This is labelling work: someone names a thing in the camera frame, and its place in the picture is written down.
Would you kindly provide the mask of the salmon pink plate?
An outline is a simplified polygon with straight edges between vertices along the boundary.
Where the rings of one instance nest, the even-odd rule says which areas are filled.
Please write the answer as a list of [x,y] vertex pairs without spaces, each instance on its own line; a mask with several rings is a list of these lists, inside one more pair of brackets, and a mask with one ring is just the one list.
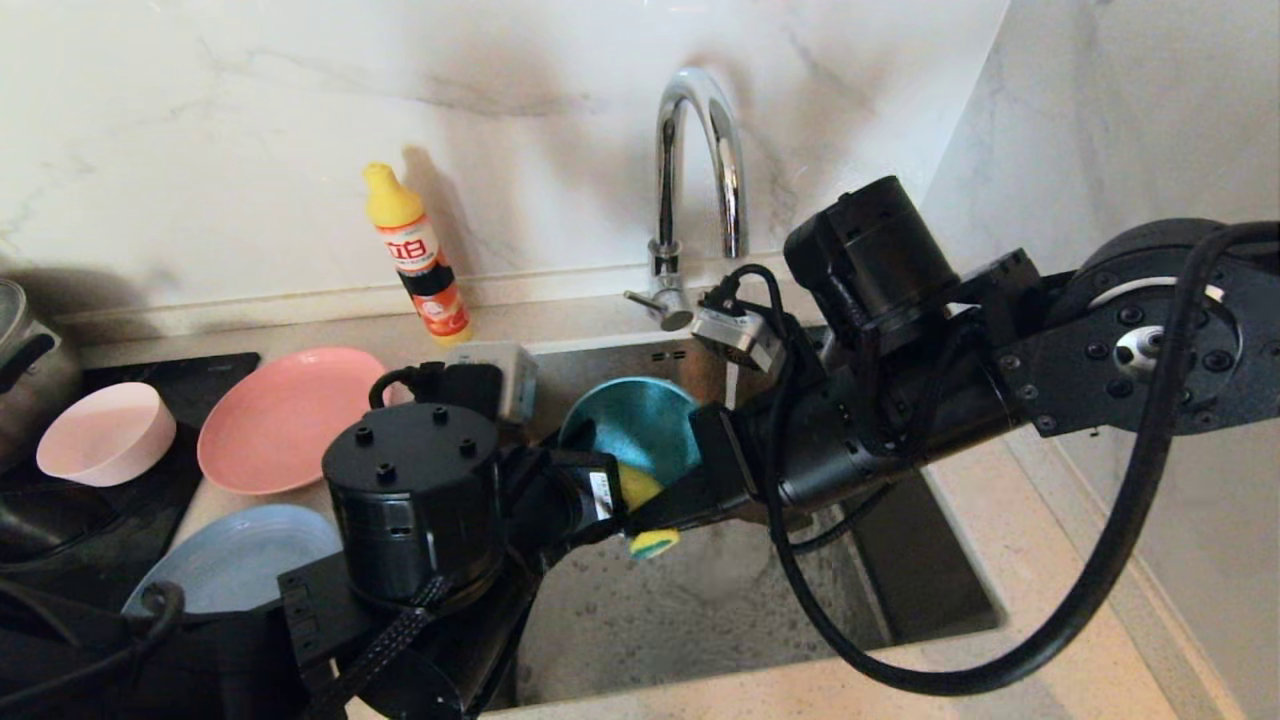
[[369,409],[387,373],[369,352],[317,347],[250,373],[210,413],[197,443],[205,480],[234,495],[266,496],[320,480],[330,442]]

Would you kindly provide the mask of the yellow-capped orange dish soap bottle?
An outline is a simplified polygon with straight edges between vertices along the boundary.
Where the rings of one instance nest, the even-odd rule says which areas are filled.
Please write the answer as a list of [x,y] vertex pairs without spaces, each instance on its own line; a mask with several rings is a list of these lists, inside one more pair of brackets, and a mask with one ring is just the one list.
[[426,332],[445,347],[472,338],[454,269],[420,196],[383,163],[364,168],[366,213]]

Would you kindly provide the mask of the light pink bowl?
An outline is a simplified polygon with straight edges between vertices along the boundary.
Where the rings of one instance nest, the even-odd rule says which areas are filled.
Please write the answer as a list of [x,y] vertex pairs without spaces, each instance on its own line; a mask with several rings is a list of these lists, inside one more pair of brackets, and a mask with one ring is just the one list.
[[46,475],[108,488],[142,477],[169,451],[178,424],[157,389],[142,382],[109,386],[69,406],[36,451]]

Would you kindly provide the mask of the chrome gooseneck faucet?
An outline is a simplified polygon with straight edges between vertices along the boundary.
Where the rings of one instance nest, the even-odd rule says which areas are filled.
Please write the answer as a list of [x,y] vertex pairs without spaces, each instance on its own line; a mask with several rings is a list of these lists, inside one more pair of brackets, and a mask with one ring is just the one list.
[[685,329],[694,310],[685,290],[675,202],[680,195],[682,128],[692,111],[710,155],[718,201],[719,242],[726,259],[748,256],[749,204],[741,135],[731,102],[705,68],[684,67],[667,82],[655,122],[657,220],[648,251],[649,291],[623,296],[644,307],[663,332]]

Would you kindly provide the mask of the yellow sponge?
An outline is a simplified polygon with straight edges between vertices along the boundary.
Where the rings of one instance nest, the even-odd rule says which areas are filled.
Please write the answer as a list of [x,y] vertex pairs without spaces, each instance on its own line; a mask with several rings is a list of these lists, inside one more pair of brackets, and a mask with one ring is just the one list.
[[[627,511],[639,510],[664,489],[663,484],[644,470],[620,464],[620,492]],[[654,559],[681,541],[676,529],[637,532],[628,536],[628,553],[632,559]]]

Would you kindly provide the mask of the black induction cooktop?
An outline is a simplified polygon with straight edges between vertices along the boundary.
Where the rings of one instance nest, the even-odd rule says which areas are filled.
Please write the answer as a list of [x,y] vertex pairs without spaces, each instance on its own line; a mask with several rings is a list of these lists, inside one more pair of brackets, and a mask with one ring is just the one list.
[[[83,395],[123,382],[157,389],[178,424],[174,443],[142,477],[109,487],[124,491],[124,505],[114,521],[54,556],[0,568],[0,579],[108,611],[123,609],[166,553],[198,488],[202,475],[196,445],[205,419],[259,364],[259,354],[227,354],[87,370]],[[15,468],[42,473],[33,455]]]

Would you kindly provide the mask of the teal bowl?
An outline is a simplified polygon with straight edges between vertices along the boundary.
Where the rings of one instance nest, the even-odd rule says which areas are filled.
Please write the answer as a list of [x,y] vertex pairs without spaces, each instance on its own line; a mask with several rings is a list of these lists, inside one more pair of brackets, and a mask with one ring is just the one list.
[[558,446],[611,454],[668,487],[701,464],[690,415],[694,397],[652,377],[603,383],[579,398],[561,423]]

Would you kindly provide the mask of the blue plate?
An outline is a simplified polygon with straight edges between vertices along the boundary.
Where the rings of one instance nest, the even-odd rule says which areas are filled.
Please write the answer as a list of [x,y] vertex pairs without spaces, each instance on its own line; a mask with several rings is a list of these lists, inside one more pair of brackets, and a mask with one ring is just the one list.
[[279,575],[342,551],[334,524],[311,509],[274,503],[212,521],[169,551],[122,612],[142,616],[145,589],[179,585],[187,614],[242,612],[280,598]]

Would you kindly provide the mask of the black frying pan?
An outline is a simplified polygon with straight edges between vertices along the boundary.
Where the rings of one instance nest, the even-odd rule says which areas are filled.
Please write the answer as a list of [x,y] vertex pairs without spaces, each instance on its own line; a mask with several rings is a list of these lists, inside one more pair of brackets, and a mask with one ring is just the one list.
[[124,491],[47,477],[33,468],[0,475],[0,568],[41,561],[114,521]]

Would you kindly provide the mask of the stainless steel sink basin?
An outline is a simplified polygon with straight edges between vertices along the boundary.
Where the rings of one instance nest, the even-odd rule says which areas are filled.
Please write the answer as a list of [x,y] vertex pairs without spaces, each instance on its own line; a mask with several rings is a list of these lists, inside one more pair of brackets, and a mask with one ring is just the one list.
[[[764,386],[691,340],[548,352],[538,365],[535,439],[553,436],[576,400],[617,377],[671,380],[701,402],[741,404]],[[987,632],[1005,619],[918,473],[896,480],[850,530],[800,564],[841,632],[868,651]],[[489,710],[829,656],[764,527],[692,530],[644,560],[613,537],[572,551],[547,575]]]

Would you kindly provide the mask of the steel cooking pot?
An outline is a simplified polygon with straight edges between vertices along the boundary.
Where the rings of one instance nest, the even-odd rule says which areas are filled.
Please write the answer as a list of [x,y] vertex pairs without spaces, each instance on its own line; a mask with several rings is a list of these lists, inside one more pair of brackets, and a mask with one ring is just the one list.
[[0,475],[22,464],[81,396],[78,348],[14,281],[0,278]]

